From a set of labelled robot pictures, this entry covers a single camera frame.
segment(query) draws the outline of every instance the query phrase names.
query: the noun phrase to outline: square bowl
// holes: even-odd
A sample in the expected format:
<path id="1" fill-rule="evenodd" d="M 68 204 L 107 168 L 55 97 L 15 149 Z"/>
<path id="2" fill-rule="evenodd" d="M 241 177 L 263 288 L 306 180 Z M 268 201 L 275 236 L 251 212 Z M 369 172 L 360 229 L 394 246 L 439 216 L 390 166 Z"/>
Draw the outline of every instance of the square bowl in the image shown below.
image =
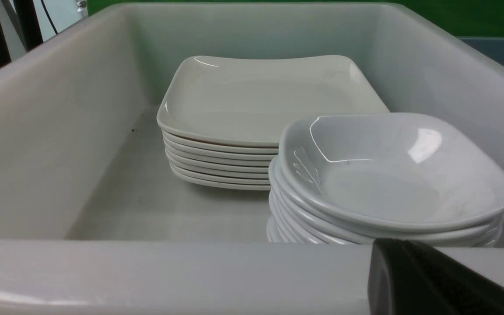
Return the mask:
<path id="1" fill-rule="evenodd" d="M 387 112 L 345 56 L 192 56 L 174 74 L 157 122 L 163 131 L 192 140 L 277 147 L 285 126 L 305 116 Z"/>
<path id="2" fill-rule="evenodd" d="M 504 212 L 504 171 L 464 134 L 413 113 L 298 120 L 280 140 L 290 186 L 317 209 L 393 231 L 450 231 Z"/>

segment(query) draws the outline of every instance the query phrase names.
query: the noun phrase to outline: black cable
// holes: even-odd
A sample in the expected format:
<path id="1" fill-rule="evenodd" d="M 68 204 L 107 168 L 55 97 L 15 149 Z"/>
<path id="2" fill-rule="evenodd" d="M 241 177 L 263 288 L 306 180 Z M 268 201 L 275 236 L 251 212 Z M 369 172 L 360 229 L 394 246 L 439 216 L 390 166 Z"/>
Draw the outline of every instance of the black cable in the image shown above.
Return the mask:
<path id="1" fill-rule="evenodd" d="M 54 22 L 52 22 L 52 18 L 50 18 L 50 14 L 48 13 L 48 9 L 46 8 L 46 4 L 44 3 L 44 0 L 40 0 L 42 2 L 42 8 L 44 8 L 44 12 L 46 12 L 46 16 L 48 17 L 48 21 L 50 21 L 50 25 L 54 29 L 54 33 L 57 35 L 58 30 L 56 30 L 56 26 L 54 25 Z"/>

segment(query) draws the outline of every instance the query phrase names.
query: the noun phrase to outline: white bowl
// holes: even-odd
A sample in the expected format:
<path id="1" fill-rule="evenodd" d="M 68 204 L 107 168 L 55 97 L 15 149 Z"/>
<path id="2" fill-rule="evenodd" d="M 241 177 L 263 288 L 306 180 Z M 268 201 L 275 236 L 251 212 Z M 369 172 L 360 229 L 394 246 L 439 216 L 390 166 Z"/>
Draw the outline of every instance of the white bowl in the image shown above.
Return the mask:
<path id="1" fill-rule="evenodd" d="M 305 116 L 386 112 L 356 64 L 344 56 L 193 56 L 174 74 L 157 122 L 180 137 L 275 148 L 284 127 Z"/>
<path id="2" fill-rule="evenodd" d="M 278 203 L 274 195 L 272 195 L 272 193 L 270 193 L 269 197 L 269 206 L 270 209 L 272 209 L 272 213 L 276 213 L 276 215 L 278 215 L 281 220 L 284 220 L 287 223 L 287 226 L 290 229 L 290 231 L 293 231 L 294 235 L 298 237 L 296 241 L 294 241 L 294 243 L 298 242 L 312 243 L 312 244 L 326 243 L 321 239 L 317 238 L 316 236 L 312 235 L 312 233 L 306 231 L 296 221 L 294 221 L 291 217 L 289 217 L 288 214 L 283 213 L 280 209 L 280 204 Z"/>
<path id="3" fill-rule="evenodd" d="M 282 213 L 280 213 L 279 211 L 279 208 L 275 206 L 274 203 L 276 202 L 275 197 L 276 196 L 273 194 L 272 190 L 269 193 L 268 202 L 269 202 L 269 209 L 272 211 L 272 217 L 274 218 L 276 224 L 280 226 L 282 232 L 287 233 L 289 235 L 289 238 L 292 241 L 294 241 L 295 243 L 304 243 L 302 237 L 294 231 L 294 229 L 290 226 L 288 221 L 283 218 Z"/>
<path id="4" fill-rule="evenodd" d="M 302 220 L 316 229 L 359 244 L 370 244 L 374 238 L 408 239 L 412 241 L 426 242 L 431 245 L 445 242 L 464 241 L 475 238 L 478 235 L 483 235 L 484 233 L 490 231 L 493 227 L 502 224 L 504 219 L 504 215 L 501 214 L 492 220 L 488 220 L 485 223 L 474 225 L 472 227 L 434 233 L 406 233 L 400 231 L 379 230 L 375 227 L 353 224 L 344 219 L 332 217 L 305 202 L 290 188 L 288 183 L 282 177 L 277 157 L 272 160 L 268 172 L 272 190 L 280 192 L 281 196 L 279 200 L 290 211 L 295 213 L 298 217 L 301 217 Z"/>
<path id="5" fill-rule="evenodd" d="M 456 128 L 412 113 L 320 116 L 284 130 L 280 168 L 307 203 L 380 229 L 461 229 L 504 212 L 504 171 Z"/>

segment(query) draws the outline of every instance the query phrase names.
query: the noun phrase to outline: square plate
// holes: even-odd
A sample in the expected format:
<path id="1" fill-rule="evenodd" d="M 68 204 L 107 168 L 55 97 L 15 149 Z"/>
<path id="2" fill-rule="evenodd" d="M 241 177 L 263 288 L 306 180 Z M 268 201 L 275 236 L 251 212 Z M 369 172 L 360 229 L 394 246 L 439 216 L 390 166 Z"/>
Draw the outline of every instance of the square plate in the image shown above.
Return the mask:
<path id="1" fill-rule="evenodd" d="M 190 57 L 157 114 L 177 136 L 237 146 L 277 147 L 306 116 L 388 113 L 356 64 L 344 56 L 298 59 Z"/>

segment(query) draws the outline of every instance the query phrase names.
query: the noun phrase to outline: ceramic dish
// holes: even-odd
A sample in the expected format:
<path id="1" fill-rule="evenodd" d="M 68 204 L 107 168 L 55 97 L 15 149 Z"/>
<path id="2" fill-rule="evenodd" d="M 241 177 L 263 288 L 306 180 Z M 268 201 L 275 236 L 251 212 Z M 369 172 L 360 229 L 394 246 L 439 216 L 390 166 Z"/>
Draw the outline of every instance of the ceramic dish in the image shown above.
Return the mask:
<path id="1" fill-rule="evenodd" d="M 273 219 L 272 217 L 269 217 L 268 223 L 266 224 L 266 236 L 268 237 L 268 242 L 270 243 L 273 243 L 272 225 L 273 225 Z"/>
<path id="2" fill-rule="evenodd" d="M 172 173 L 174 173 L 176 177 L 182 179 L 183 181 L 203 186 L 235 189 L 240 191 L 268 191 L 270 189 L 270 185 L 242 185 L 242 184 L 227 184 L 227 183 L 206 181 L 204 179 L 194 178 L 184 174 L 180 174 L 174 168 L 171 168 L 170 170 L 172 170 Z"/>
<path id="3" fill-rule="evenodd" d="M 483 241 L 482 243 L 478 243 L 476 247 L 495 247 L 495 244 L 499 241 L 502 234 L 503 234 L 503 228 L 500 228 L 492 240 L 487 240 Z"/>
<path id="4" fill-rule="evenodd" d="M 302 119 L 283 132 L 279 164 L 309 204 L 379 229 L 450 231 L 504 212 L 504 171 L 431 116 Z"/>
<path id="5" fill-rule="evenodd" d="M 240 166 L 236 166 L 236 165 L 226 165 L 226 164 L 198 161 L 198 160 L 188 159 L 187 157 L 184 157 L 184 156 L 176 155 L 176 154 L 168 151 L 167 148 L 164 148 L 164 152 L 168 158 L 174 159 L 180 163 L 192 165 L 194 167 L 202 167 L 202 168 L 216 169 L 216 170 L 225 170 L 228 172 L 237 172 L 237 173 L 268 173 L 267 167 L 240 167 Z"/>
<path id="6" fill-rule="evenodd" d="M 276 227 L 278 228 L 278 231 L 282 234 L 282 236 L 284 236 L 285 239 L 287 239 L 290 243 L 298 243 L 299 242 L 299 239 L 296 237 L 296 235 L 294 235 L 294 232 L 291 233 L 290 230 L 285 227 L 285 225 L 282 221 L 282 217 L 280 216 L 280 213 L 278 213 L 278 211 L 272 210 L 272 217 L 276 223 Z"/>
<path id="7" fill-rule="evenodd" d="M 332 235 L 328 235 L 327 233 L 323 233 L 320 230 L 311 227 L 310 225 L 302 221 L 299 217 L 297 217 L 294 213 L 288 211 L 279 200 L 277 200 L 276 203 L 278 211 L 282 213 L 281 214 L 282 217 L 285 217 L 290 223 L 292 223 L 292 225 L 296 227 L 295 228 L 296 230 L 306 231 L 309 235 L 312 235 L 316 239 L 320 240 L 322 243 L 340 244 L 340 245 L 356 244 L 346 239 L 340 239 Z"/>
<path id="8" fill-rule="evenodd" d="M 217 163 L 217 164 L 225 164 L 225 165 L 236 165 L 241 167 L 268 167 L 270 161 L 246 161 L 246 160 L 232 160 L 232 159 L 222 159 L 220 157 L 212 157 L 205 156 L 200 154 L 188 153 L 184 151 L 180 151 L 178 149 L 174 149 L 166 142 L 164 143 L 164 147 L 168 149 L 173 154 L 178 156 L 183 156 L 188 159 L 204 161 L 209 163 Z"/>
<path id="9" fill-rule="evenodd" d="M 279 232 L 277 231 L 276 223 L 275 223 L 273 217 L 270 217 L 268 219 L 268 224 L 266 226 L 266 232 L 271 236 L 272 241 L 274 243 L 283 243 L 284 240 L 281 238 L 281 236 L 279 235 Z"/>
<path id="10" fill-rule="evenodd" d="M 192 170 L 198 173 L 204 173 L 209 175 L 223 176 L 223 177 L 233 177 L 233 178 L 253 178 L 253 179 L 268 179 L 268 174 L 265 173 L 240 173 L 236 171 L 226 171 L 226 170 L 216 170 L 208 169 L 202 167 L 194 167 L 193 165 L 178 162 L 172 159 L 169 154 L 166 154 L 166 158 L 171 165 L 176 165 L 177 167 Z"/>
<path id="11" fill-rule="evenodd" d="M 322 241 L 321 239 L 317 238 L 316 236 L 312 235 L 311 233 L 309 233 L 305 229 L 303 229 L 300 225 L 298 225 L 296 222 L 294 222 L 294 220 L 292 220 L 288 215 L 283 213 L 280 210 L 280 206 L 277 203 L 276 199 L 274 199 L 273 197 L 270 199 L 270 209 L 274 209 L 274 210 L 272 210 L 272 212 L 275 211 L 276 213 L 280 214 L 280 217 L 282 218 L 282 220 L 286 221 L 288 227 L 290 227 L 290 229 L 292 229 L 292 231 L 296 235 L 298 235 L 299 239 L 302 240 L 303 242 L 312 243 L 312 244 L 325 244 L 326 243 L 326 242 Z"/>
<path id="12" fill-rule="evenodd" d="M 304 243 L 302 241 L 302 238 L 300 235 L 295 233 L 294 229 L 288 224 L 288 222 L 282 217 L 282 214 L 278 211 L 278 209 L 273 205 L 274 202 L 274 194 L 273 194 L 273 189 L 269 193 L 268 197 L 268 202 L 269 202 L 269 207 L 270 210 L 272 211 L 272 217 L 276 219 L 276 224 L 280 226 L 280 229 L 282 231 L 287 231 L 288 235 L 290 235 L 290 240 L 294 241 L 295 243 Z"/>
<path id="13" fill-rule="evenodd" d="M 176 142 L 168 140 L 167 138 L 164 138 L 164 143 L 182 152 L 188 152 L 193 154 L 211 156 L 213 158 L 222 158 L 230 160 L 271 161 L 275 156 L 274 154 L 240 154 L 240 153 L 227 153 L 227 152 L 210 151 L 205 149 L 197 149 L 190 146 L 180 145 Z"/>
<path id="14" fill-rule="evenodd" d="M 172 142 L 176 142 L 177 144 L 210 151 L 230 152 L 240 154 L 277 154 L 277 152 L 279 151 L 279 148 L 277 147 L 242 147 L 242 146 L 217 145 L 214 143 L 182 138 L 168 132 L 162 132 L 162 136 L 163 138 L 166 138 Z"/>
<path id="15" fill-rule="evenodd" d="M 288 207 L 296 207 L 312 215 L 311 218 L 313 220 L 307 222 L 312 222 L 313 224 L 315 224 L 314 227 L 316 228 L 323 229 L 324 227 L 324 225 L 322 225 L 322 223 L 318 221 L 318 219 L 320 219 L 335 226 L 332 231 L 326 232 L 329 232 L 331 234 L 336 233 L 336 236 L 341 236 L 346 239 L 353 237 L 352 235 L 356 235 L 356 238 L 352 238 L 354 242 L 358 241 L 359 243 L 365 244 L 369 242 L 368 238 L 399 238 L 412 239 L 416 241 L 424 241 L 428 244 L 435 244 L 445 241 L 471 239 L 476 235 L 481 235 L 482 233 L 487 232 L 489 229 L 496 226 L 496 224 L 498 224 L 498 221 L 502 220 L 504 217 L 504 215 L 500 215 L 492 220 L 487 221 L 486 223 L 476 225 L 474 227 L 436 233 L 404 233 L 398 231 L 379 230 L 374 227 L 352 224 L 344 219 L 332 217 L 324 212 L 321 212 L 301 199 L 296 194 L 296 192 L 294 192 L 290 188 L 287 182 L 282 179 L 283 174 L 281 173 L 280 167 L 278 167 L 278 159 L 279 158 L 276 157 L 270 164 L 268 176 L 270 176 L 270 183 L 272 184 L 272 187 L 276 187 L 276 189 L 280 191 L 282 195 L 282 202 L 286 203 Z"/>
<path id="16" fill-rule="evenodd" d="M 170 164 L 170 167 L 176 170 L 178 173 L 193 178 L 204 179 L 206 181 L 220 182 L 227 184 L 244 184 L 244 185 L 269 185 L 270 181 L 268 179 L 248 179 L 248 178 L 234 178 L 234 177 L 222 177 L 209 175 L 204 173 L 198 173 L 196 171 L 191 171 L 177 167 L 174 164 Z"/>
<path id="17" fill-rule="evenodd" d="M 275 148 L 284 127 L 305 116 L 386 112 L 356 64 L 344 56 L 193 56 L 174 74 L 157 122 L 163 131 L 193 140 Z"/>
<path id="18" fill-rule="evenodd" d="M 341 238 L 341 237 L 336 237 L 332 234 L 325 233 L 324 231 L 321 231 L 319 229 L 316 229 L 315 227 L 310 226 L 304 220 L 302 220 L 300 217 L 295 215 L 295 213 L 292 213 L 286 206 L 282 203 L 279 202 L 279 199 L 277 199 L 278 202 L 278 209 L 283 213 L 283 217 L 285 215 L 288 215 L 291 220 L 294 220 L 294 222 L 298 223 L 303 229 L 308 231 L 311 235 L 314 237 L 322 240 L 323 242 L 330 243 L 330 244 L 339 244 L 339 245 L 350 245 L 350 244 L 358 244 L 355 239 L 350 239 L 350 238 Z M 480 235 L 474 236 L 473 238 L 470 239 L 464 239 L 464 240 L 455 240 L 455 241 L 443 241 L 443 242 L 438 242 L 436 244 L 433 244 L 435 246 L 442 246 L 442 247 L 474 247 L 476 245 L 479 245 L 480 243 L 483 243 L 484 241 L 488 241 L 492 239 L 492 235 L 496 235 L 497 231 L 501 229 L 501 224 L 502 221 L 498 222 L 498 225 L 492 227 L 489 231 L 486 231 L 485 233 L 482 233 Z M 370 241 L 365 242 L 364 244 L 370 245 L 374 239 L 371 239 Z"/>

